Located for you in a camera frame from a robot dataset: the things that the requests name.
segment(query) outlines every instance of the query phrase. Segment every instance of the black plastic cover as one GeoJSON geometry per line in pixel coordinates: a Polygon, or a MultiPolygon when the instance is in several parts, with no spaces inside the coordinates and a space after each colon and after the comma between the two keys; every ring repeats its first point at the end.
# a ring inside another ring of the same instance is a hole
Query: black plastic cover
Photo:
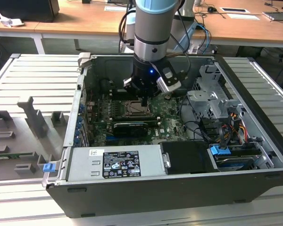
{"type": "Polygon", "coordinates": [[[169,155],[169,175],[216,172],[208,155],[208,144],[204,141],[162,142],[160,147],[163,153],[169,155]]]}

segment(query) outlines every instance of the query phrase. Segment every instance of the table leg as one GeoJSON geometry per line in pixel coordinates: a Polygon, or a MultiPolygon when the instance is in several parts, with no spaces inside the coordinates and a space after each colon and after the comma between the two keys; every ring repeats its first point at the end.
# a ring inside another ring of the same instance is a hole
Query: table leg
{"type": "Polygon", "coordinates": [[[79,40],[78,39],[74,39],[74,41],[75,41],[75,49],[76,50],[80,50],[81,48],[80,48],[79,40]]]}
{"type": "Polygon", "coordinates": [[[34,43],[37,47],[38,54],[45,54],[45,50],[42,44],[42,36],[41,35],[35,35],[33,37],[34,43]]]}

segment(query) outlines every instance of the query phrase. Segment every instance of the paper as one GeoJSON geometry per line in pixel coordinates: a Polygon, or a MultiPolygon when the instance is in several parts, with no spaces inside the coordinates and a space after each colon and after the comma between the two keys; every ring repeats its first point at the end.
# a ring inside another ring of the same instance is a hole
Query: paper
{"type": "Polygon", "coordinates": [[[116,6],[105,6],[105,11],[116,11],[116,12],[125,12],[127,11],[126,7],[116,7],[116,6]]]}
{"type": "Polygon", "coordinates": [[[10,19],[10,18],[7,18],[5,16],[2,16],[1,13],[0,13],[0,22],[6,27],[24,25],[22,20],[20,20],[20,19],[10,19]]]}
{"type": "Polygon", "coordinates": [[[258,17],[254,15],[247,15],[247,14],[241,15],[241,14],[232,14],[232,13],[228,13],[227,15],[232,19],[260,20],[258,17]]]}

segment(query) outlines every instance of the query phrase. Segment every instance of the white paper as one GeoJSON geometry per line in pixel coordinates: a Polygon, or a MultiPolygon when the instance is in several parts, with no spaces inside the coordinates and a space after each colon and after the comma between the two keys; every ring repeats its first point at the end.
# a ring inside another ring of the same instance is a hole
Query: white paper
{"type": "Polygon", "coordinates": [[[247,14],[241,15],[241,14],[232,14],[232,13],[228,13],[227,15],[232,19],[260,20],[258,17],[254,15],[247,15],[247,14]]]}
{"type": "Polygon", "coordinates": [[[127,11],[127,8],[126,7],[117,7],[117,6],[105,6],[105,11],[125,12],[125,11],[127,11]]]}
{"type": "Polygon", "coordinates": [[[89,156],[103,156],[105,149],[90,149],[89,156]]]}
{"type": "Polygon", "coordinates": [[[24,23],[20,19],[10,19],[0,13],[0,22],[6,27],[21,26],[24,23]]]}

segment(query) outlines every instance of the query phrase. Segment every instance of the blue cable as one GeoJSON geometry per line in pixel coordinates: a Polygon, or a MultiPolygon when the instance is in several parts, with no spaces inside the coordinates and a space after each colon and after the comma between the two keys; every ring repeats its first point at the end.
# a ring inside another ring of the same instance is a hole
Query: blue cable
{"type": "Polygon", "coordinates": [[[201,26],[200,24],[198,24],[198,26],[199,27],[201,27],[203,30],[204,30],[204,32],[206,33],[206,35],[207,35],[207,45],[206,45],[206,48],[204,49],[204,51],[203,51],[203,53],[205,53],[205,51],[207,50],[207,48],[208,48],[208,44],[209,44],[209,35],[208,35],[208,31],[207,31],[207,29],[205,29],[203,26],[201,26]]]}

